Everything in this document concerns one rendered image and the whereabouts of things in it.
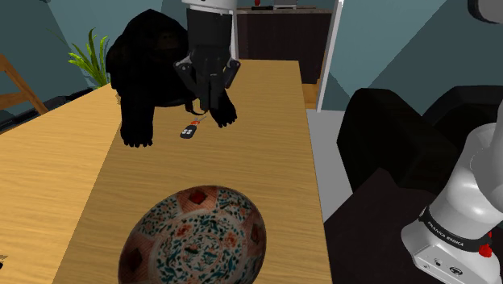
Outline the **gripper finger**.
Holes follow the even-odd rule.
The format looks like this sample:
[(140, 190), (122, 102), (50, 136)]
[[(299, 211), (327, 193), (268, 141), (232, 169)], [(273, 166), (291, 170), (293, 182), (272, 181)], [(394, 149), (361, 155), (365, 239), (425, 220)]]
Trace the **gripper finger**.
[(200, 101), (203, 111), (210, 109), (210, 60), (207, 56), (188, 54), (184, 59), (174, 63), (174, 69), (185, 86)]
[(217, 110), (220, 107), (221, 101), (227, 95), (227, 89), (231, 87), (241, 66), (240, 62), (233, 58), (230, 58), (225, 64), (217, 59), (216, 63), (216, 70), (210, 74), (211, 110)]

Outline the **black bear figure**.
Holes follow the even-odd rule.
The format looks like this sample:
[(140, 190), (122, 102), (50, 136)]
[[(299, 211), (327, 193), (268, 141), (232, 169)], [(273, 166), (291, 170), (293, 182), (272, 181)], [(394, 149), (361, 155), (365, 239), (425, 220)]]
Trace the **black bear figure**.
[[(157, 107), (185, 106), (196, 98), (181, 80), (174, 63), (190, 54), (187, 25), (152, 9), (135, 16), (106, 55), (110, 85), (120, 97), (123, 143), (150, 146)], [(232, 124), (237, 113), (228, 95), (209, 113), (220, 127)]]

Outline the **black key fob remote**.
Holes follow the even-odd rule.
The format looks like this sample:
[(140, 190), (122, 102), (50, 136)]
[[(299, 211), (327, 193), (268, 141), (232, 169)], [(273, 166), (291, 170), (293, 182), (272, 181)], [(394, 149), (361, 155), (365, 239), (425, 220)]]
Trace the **black key fob remote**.
[(206, 116), (198, 119), (195, 118), (180, 134), (182, 139), (191, 139), (197, 130), (197, 126), (206, 118)]

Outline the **dark wooden cabinet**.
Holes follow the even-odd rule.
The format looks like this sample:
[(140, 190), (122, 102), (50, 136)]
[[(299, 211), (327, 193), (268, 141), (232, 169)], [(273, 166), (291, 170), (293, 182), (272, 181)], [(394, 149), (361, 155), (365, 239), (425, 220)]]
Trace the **dark wooden cabinet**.
[(296, 9), (237, 10), (238, 56), (246, 60), (296, 61), (301, 82), (320, 78), (332, 11)]

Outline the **wooden table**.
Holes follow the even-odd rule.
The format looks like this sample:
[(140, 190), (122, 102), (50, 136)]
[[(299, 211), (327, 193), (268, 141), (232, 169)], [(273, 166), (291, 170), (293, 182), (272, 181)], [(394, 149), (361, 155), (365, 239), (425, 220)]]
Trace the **wooden table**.
[(159, 108), (151, 146), (126, 146), (104, 86), (0, 135), (0, 284), (117, 284), (131, 229), (199, 185), (240, 191), (263, 216), (256, 284), (331, 284), (299, 66), (245, 60), (228, 91), (238, 118), (193, 138), (183, 107)]

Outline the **green leafy plant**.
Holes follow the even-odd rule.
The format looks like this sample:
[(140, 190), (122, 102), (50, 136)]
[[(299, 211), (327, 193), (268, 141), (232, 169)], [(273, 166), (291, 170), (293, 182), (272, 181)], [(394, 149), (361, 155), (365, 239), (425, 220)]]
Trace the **green leafy plant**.
[(99, 40), (98, 48), (95, 48), (94, 44), (96, 37), (93, 27), (89, 30), (88, 41), (85, 44), (86, 53), (73, 44), (76, 52), (69, 52), (70, 59), (68, 60), (68, 63), (78, 66), (90, 75), (96, 82), (95, 89), (103, 87), (110, 82), (110, 76), (106, 71), (105, 65), (105, 44), (108, 36), (103, 36)]

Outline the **wooden chair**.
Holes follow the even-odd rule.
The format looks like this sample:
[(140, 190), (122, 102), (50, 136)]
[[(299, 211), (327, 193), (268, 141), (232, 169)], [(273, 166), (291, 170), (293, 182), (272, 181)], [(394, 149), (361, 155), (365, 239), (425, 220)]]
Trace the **wooden chair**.
[(23, 80), (14, 66), (1, 53), (0, 71), (4, 72), (19, 89), (17, 93), (0, 94), (0, 110), (4, 110), (23, 102), (29, 102), (40, 115), (46, 114), (48, 112), (48, 108), (35, 95), (35, 92)]

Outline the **floral patterned ceramic bowl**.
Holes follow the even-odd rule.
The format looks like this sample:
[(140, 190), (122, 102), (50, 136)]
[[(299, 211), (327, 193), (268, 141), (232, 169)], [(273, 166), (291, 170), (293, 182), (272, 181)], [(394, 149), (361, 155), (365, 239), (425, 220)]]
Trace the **floral patterned ceramic bowl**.
[(118, 284), (253, 284), (266, 228), (256, 205), (225, 186), (195, 186), (158, 202), (131, 230)]

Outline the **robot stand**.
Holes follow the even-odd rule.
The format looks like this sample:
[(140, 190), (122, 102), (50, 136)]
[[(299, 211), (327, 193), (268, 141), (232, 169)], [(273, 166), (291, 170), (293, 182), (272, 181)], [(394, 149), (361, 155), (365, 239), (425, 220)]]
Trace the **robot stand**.
[(333, 284), (443, 284), (418, 269), (401, 241), (435, 196), (400, 188), (377, 169), (324, 223)]

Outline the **white door frame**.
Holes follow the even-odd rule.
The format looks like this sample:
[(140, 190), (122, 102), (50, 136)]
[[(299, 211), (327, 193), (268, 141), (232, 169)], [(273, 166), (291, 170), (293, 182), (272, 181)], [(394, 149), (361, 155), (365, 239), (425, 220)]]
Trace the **white door frame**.
[(325, 53), (324, 53), (324, 58), (323, 58), (322, 73), (321, 73), (321, 78), (320, 78), (320, 82), (318, 85), (318, 95), (317, 95), (316, 108), (315, 108), (315, 110), (318, 113), (320, 113), (322, 110), (323, 99), (324, 99), (324, 96), (326, 93), (328, 75), (330, 73), (332, 57), (333, 57), (334, 49), (335, 49), (335, 41), (336, 41), (338, 30), (339, 30), (339, 23), (340, 23), (341, 14), (343, 11), (344, 2), (345, 2), (345, 0), (336, 0), (335, 1), (333, 13), (332, 13), (332, 16), (330, 19), (329, 32), (328, 32), (327, 40), (326, 40), (326, 48), (325, 48)]

